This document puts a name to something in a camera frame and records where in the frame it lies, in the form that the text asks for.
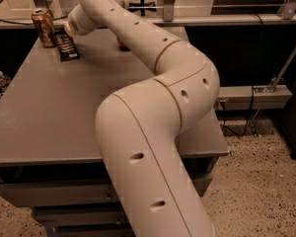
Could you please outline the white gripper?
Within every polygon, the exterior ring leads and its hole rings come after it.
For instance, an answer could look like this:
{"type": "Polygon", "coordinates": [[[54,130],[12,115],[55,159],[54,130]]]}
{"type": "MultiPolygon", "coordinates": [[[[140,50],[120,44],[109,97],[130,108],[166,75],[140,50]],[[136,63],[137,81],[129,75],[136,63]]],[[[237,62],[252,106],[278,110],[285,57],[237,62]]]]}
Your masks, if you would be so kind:
{"type": "Polygon", "coordinates": [[[64,31],[71,38],[74,38],[75,35],[85,36],[95,28],[96,25],[85,14],[80,5],[77,5],[69,13],[67,23],[64,24],[64,31]]]}

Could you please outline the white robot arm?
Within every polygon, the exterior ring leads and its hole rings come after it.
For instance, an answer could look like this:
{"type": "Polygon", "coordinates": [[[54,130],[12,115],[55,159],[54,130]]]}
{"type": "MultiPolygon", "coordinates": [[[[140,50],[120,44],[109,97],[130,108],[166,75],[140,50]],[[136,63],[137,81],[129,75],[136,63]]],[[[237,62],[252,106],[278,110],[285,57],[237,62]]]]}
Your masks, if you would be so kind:
{"type": "Polygon", "coordinates": [[[77,35],[109,28],[154,74],[98,107],[96,140],[111,182],[136,237],[215,237],[175,139],[212,110],[218,72],[197,48],[124,2],[79,0],[65,26],[77,35]]]}

